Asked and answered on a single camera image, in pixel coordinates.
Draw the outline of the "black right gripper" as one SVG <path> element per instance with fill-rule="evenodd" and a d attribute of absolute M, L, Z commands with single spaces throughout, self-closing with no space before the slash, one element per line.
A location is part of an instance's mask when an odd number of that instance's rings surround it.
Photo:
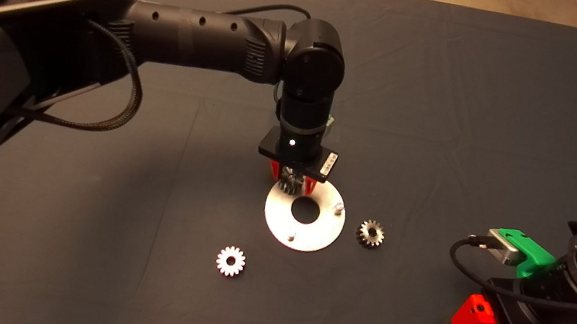
<path fill-rule="evenodd" d="M 515 294 L 577 303 L 577 283 L 565 268 L 548 267 L 524 278 L 488 278 L 488 284 Z M 472 294 L 455 311 L 451 324 L 577 324 L 577 312 L 551 309 L 496 294 Z"/>

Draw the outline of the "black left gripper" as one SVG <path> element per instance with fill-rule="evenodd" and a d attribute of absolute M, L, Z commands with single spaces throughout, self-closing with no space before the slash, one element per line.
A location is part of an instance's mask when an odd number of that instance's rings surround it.
<path fill-rule="evenodd" d="M 271 174 L 279 180 L 282 166 L 305 176 L 304 195 L 310 196 L 318 183 L 326 182 L 338 161 L 338 152 L 321 145 L 320 135 L 293 135 L 272 127 L 260 142 L 258 152 L 271 160 Z"/>

